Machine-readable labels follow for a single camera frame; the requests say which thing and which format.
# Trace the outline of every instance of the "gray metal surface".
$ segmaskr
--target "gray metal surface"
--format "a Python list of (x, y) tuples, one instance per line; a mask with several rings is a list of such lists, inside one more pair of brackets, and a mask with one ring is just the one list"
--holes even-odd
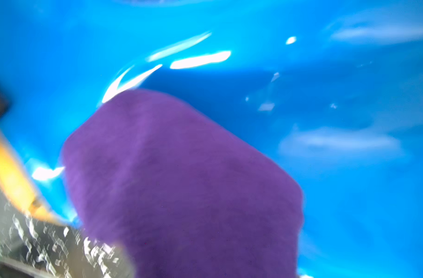
[(117, 247), (85, 237), (74, 228), (25, 216), (1, 190), (0, 261), (35, 277), (133, 277), (131, 264)]

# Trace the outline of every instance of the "wet surface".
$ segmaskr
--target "wet surface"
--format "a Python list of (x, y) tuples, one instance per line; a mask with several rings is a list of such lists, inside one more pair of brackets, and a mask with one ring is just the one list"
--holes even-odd
[(133, 277), (114, 246), (72, 227), (38, 221), (17, 211), (0, 190), (0, 257), (66, 278)]

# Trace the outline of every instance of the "blue surface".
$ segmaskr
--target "blue surface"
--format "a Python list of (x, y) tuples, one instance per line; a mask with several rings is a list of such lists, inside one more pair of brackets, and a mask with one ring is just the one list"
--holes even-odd
[[(222, 63), (169, 69), (224, 50)], [(423, 278), (423, 1), (0, 1), (0, 88), (12, 102), (0, 127), (30, 173), (59, 167), (64, 139), (110, 83), (159, 62), (143, 87), (186, 100), (303, 187), (302, 274)], [(61, 179), (36, 184), (76, 221)]]

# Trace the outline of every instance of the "yellow handle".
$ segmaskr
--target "yellow handle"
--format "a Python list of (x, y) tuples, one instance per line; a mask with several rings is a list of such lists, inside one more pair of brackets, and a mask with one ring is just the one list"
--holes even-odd
[(55, 214), (38, 202), (39, 195), (20, 165), (14, 151), (0, 133), (0, 189), (23, 214), (30, 214), (38, 220), (61, 225)]

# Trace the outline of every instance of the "purple cloth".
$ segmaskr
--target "purple cloth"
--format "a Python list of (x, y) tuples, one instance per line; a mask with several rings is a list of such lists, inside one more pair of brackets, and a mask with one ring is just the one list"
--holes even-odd
[(125, 246), (137, 277), (296, 277), (299, 185), (174, 97), (119, 94), (63, 162), (86, 235)]

